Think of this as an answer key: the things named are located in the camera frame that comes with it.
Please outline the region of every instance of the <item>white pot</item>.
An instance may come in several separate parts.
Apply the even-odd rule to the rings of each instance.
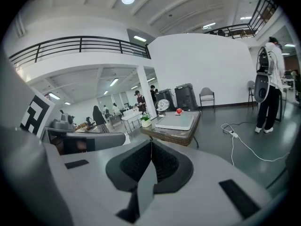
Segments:
[[[142,124],[142,127],[148,127],[151,125],[151,120],[150,119],[148,119],[147,121],[142,120],[141,124]]]

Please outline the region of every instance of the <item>chair seat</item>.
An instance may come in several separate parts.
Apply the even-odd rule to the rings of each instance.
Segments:
[[[202,101],[214,100],[214,98],[203,98]]]

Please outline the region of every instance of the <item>white cable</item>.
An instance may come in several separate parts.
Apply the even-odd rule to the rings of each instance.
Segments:
[[[289,153],[286,153],[284,156],[278,157],[278,158],[273,159],[273,160],[263,159],[263,158],[259,157],[259,156],[258,156],[258,155],[250,148],[250,147],[248,147],[248,146],[240,139],[240,137],[235,133],[234,129],[233,129],[231,126],[230,126],[230,127],[231,127],[232,131],[228,131],[228,130],[225,130],[225,129],[223,128],[224,125],[227,125],[227,126],[230,126],[230,125],[227,124],[227,123],[225,123],[225,124],[222,124],[222,125],[221,125],[221,128],[222,128],[224,131],[227,131],[227,132],[231,133],[231,135],[232,135],[231,160],[232,160],[233,166],[234,166],[234,161],[233,161],[233,150],[234,150],[234,141],[233,141],[233,138],[234,138],[234,137],[238,137],[239,140],[241,141],[241,143],[244,144],[248,149],[250,149],[250,150],[253,152],[253,154],[254,154],[257,158],[259,158],[260,160],[262,160],[262,161],[270,161],[270,162],[277,161],[277,160],[279,160],[279,159],[285,158],[285,157],[289,154]]]

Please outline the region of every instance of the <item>white tray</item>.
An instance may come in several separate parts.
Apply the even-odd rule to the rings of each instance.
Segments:
[[[190,130],[193,115],[167,115],[156,122],[155,126],[164,129]]]

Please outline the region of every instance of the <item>black pants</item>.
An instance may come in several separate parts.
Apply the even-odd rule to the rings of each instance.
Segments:
[[[265,124],[265,129],[269,130],[273,127],[279,106],[279,97],[281,95],[281,91],[274,86],[269,86],[269,93],[264,102],[260,104],[260,109],[258,113],[257,127],[262,128],[265,118],[267,115],[267,111],[269,109],[267,123]]]

